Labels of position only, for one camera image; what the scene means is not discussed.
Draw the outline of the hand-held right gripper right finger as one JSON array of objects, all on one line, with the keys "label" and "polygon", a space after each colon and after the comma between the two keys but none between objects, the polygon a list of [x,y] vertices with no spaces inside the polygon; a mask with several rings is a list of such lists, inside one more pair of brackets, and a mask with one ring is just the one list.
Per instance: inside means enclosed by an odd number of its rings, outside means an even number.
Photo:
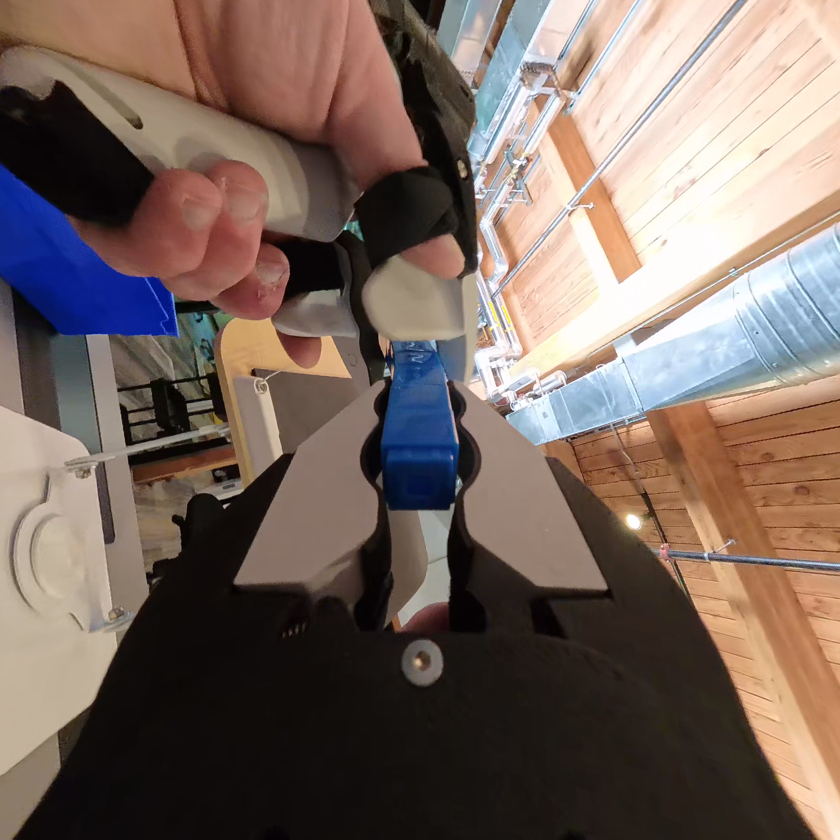
[{"label": "hand-held right gripper right finger", "polygon": [[447,546],[450,617],[531,617],[540,602],[608,596],[549,461],[465,385],[450,394],[461,481]]}]

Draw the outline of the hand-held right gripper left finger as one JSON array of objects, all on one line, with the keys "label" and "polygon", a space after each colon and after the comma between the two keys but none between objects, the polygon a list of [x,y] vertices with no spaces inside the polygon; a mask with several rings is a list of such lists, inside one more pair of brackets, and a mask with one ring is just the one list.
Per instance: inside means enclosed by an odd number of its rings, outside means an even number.
[{"label": "hand-held right gripper left finger", "polygon": [[240,590],[335,597],[387,617],[392,540],[382,495],[383,381],[298,447],[234,579]]}]

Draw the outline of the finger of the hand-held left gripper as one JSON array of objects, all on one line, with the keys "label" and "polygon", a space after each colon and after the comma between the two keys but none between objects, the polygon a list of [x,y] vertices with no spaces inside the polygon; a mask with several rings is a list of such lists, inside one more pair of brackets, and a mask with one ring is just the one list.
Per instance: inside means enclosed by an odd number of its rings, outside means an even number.
[{"label": "finger of the hand-held left gripper", "polygon": [[339,289],[286,297],[272,316],[272,324],[290,337],[357,339],[360,335],[350,299]]},{"label": "finger of the hand-held left gripper", "polygon": [[476,278],[476,273],[439,278],[394,256],[364,283],[362,307],[380,336],[391,342],[435,343],[447,377],[469,383],[478,333]]}]

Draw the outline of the long blue rectangular bar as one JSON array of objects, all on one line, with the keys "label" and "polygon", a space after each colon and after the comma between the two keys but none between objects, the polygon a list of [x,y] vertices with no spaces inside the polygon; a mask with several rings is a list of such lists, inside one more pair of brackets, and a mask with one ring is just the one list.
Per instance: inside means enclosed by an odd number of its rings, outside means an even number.
[{"label": "long blue rectangular bar", "polygon": [[426,341],[391,345],[391,386],[381,438],[385,503],[442,511],[455,502],[459,441],[448,378]]}]

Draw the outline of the blue plastic bin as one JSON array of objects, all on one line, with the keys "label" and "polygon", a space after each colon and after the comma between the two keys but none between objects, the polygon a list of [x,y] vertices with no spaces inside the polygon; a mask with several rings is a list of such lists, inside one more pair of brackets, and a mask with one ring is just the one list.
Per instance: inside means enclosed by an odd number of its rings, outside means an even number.
[{"label": "blue plastic bin", "polygon": [[179,336],[173,295],[158,279],[107,266],[3,166],[1,275],[58,333]]}]

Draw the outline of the person's left hand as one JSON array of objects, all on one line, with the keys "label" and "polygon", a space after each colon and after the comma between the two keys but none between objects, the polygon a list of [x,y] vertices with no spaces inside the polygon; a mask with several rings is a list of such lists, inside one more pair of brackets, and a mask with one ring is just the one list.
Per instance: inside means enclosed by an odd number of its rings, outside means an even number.
[{"label": "person's left hand", "polygon": [[[196,95],[217,110],[305,143],[327,144],[365,190],[424,166],[393,63],[368,2],[174,2]],[[244,163],[206,175],[158,175],[130,224],[75,220],[111,268],[155,277],[179,298],[264,320],[282,303],[290,268],[263,240],[267,186]]]}]

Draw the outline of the black desk chair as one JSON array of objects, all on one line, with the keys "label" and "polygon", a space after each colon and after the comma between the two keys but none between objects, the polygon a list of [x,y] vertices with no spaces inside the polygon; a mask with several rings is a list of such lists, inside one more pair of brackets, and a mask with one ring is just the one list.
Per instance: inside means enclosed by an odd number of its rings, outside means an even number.
[{"label": "black desk chair", "polygon": [[134,431],[154,425],[156,437],[170,437],[193,429],[193,419],[213,413],[214,404],[209,393],[206,375],[166,380],[158,378],[145,384],[118,388],[119,399],[146,396],[146,403],[135,407],[120,404],[122,431],[125,443],[139,442]]}]

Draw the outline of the silver ceiling duct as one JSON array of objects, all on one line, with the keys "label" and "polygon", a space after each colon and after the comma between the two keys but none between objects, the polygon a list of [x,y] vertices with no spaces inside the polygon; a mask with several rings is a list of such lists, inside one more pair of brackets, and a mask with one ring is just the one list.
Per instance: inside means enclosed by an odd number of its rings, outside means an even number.
[{"label": "silver ceiling duct", "polygon": [[[596,361],[666,314],[637,347],[560,388],[574,431],[757,385],[797,384],[816,355],[774,246],[838,223],[838,2],[654,2],[576,108],[557,111],[538,171],[557,197],[501,224],[508,271],[539,340],[514,369]],[[701,291],[695,307],[677,308]],[[775,305],[785,304],[782,308]]]}]

